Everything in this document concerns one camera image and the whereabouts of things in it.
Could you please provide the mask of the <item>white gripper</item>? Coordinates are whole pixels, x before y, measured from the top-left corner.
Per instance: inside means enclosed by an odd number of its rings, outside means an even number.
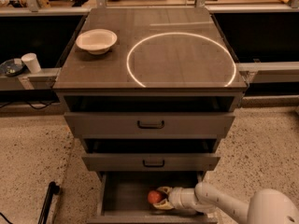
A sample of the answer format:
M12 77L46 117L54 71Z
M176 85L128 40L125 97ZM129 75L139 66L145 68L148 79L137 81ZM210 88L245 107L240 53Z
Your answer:
M177 210L195 209L197 204L194 189L159 187L157 191L168 195L168 200L163 199L153 204L153 207L158 210L172 210L173 208Z

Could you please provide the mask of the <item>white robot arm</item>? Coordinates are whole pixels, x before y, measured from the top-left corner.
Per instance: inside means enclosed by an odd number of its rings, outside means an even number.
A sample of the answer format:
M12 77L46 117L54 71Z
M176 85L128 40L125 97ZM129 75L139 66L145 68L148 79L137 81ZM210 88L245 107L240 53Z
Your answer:
M148 194L148 202L158 210L191 209L212 213L219 208L238 224L299 224L299 209L291 199L275 189L254 193L249 203L199 182L194 188L159 187Z

